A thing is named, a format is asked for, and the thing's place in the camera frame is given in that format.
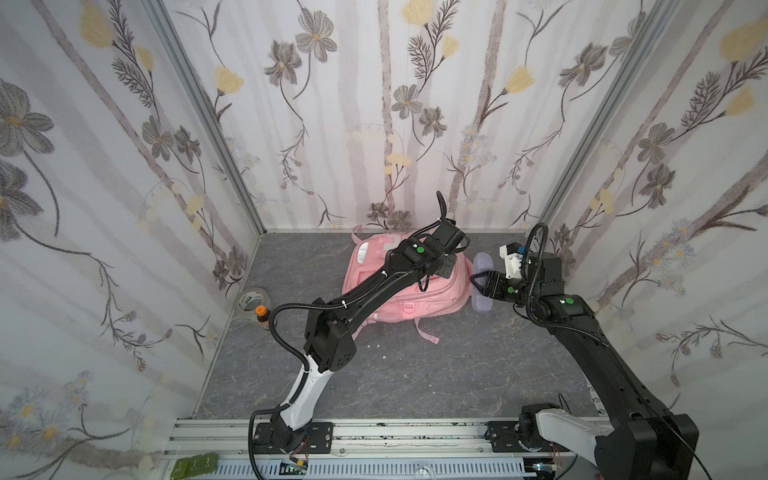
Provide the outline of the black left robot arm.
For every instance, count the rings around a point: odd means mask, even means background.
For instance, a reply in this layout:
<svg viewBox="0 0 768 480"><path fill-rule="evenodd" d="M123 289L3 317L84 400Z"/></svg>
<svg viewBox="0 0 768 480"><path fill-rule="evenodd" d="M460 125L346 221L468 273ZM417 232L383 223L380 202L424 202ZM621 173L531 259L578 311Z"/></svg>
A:
<svg viewBox="0 0 768 480"><path fill-rule="evenodd" d="M310 304L286 303L275 307L268 318L275 341L301 362L301 370L289 396L271 409L251 413L248 425L248 459L257 479L263 477L256 462L258 416L269 415L269 443L289 455L308 442L308 425L315 406L333 373L345 367L357 352L354 335L363 323L387 301L412 286L432 298L436 279L450 279L466 261L460 257L470 240L448 217L447 203L436 193L438 219L404 239L386 252L382 266L362 283L328 302L321 298ZM302 350L290 345L278 332L277 317L287 310L308 312Z"/></svg>

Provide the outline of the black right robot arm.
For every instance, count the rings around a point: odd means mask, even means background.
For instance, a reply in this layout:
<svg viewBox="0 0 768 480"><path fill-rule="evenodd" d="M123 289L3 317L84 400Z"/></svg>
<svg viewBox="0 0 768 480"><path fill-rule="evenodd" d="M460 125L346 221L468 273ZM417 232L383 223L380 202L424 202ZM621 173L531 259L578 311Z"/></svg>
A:
<svg viewBox="0 0 768 480"><path fill-rule="evenodd" d="M531 450L557 445L596 467L604 479L686 479L700 461L699 429L674 414L630 369L594 311L566 291L563 262L546 252L548 228L537 224L524 244L502 247L505 269L476 271L476 295L522 308L521 318L546 329L569 352L604 405L602 427L554 403L522 408L518 443Z"/></svg>

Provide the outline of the purple glasses case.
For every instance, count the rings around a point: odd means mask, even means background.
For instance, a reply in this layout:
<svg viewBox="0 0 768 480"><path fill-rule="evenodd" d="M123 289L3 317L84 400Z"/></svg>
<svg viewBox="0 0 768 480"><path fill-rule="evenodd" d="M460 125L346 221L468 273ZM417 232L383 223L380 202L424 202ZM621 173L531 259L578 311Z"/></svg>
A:
<svg viewBox="0 0 768 480"><path fill-rule="evenodd" d="M470 277L472 284L471 302L473 309L478 313L489 312L493 308L493 300L483 294L489 273L494 270L494 262L488 253L477 253L473 258L473 274Z"/></svg>

